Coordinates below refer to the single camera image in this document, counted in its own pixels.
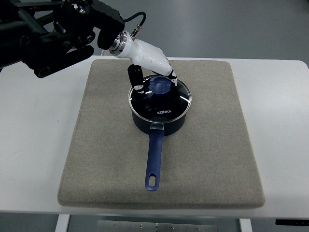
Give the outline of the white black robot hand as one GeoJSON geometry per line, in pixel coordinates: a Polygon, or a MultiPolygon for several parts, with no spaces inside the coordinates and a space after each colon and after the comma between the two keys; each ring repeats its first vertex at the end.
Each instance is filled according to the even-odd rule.
{"type": "Polygon", "coordinates": [[[117,36],[109,51],[117,58],[128,58],[134,65],[165,76],[174,86],[178,85],[177,75],[163,51],[142,40],[133,39],[126,31],[117,36]]]}

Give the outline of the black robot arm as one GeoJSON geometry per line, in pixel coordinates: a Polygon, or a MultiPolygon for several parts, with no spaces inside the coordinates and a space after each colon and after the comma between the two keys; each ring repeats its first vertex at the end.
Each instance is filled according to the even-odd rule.
{"type": "Polygon", "coordinates": [[[0,66],[23,62],[44,78],[91,57],[96,40],[117,49],[126,20],[99,0],[0,3],[0,66]]]}

